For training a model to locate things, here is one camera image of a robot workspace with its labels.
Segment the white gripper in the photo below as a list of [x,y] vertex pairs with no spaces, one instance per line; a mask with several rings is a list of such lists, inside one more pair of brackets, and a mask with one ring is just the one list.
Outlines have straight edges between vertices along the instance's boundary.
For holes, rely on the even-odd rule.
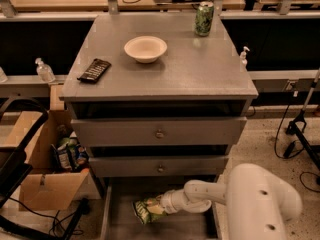
[[183,190],[170,190],[160,198],[160,206],[167,214],[178,213],[187,204],[187,197]]

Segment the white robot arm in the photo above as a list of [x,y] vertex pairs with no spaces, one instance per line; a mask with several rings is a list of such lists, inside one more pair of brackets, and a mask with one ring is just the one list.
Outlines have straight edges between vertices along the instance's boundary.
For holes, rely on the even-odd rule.
[[250,163],[234,167],[225,184],[190,180],[163,194],[160,206],[168,214],[202,213],[214,202],[226,206],[229,240],[287,240],[285,223],[303,208],[295,188]]

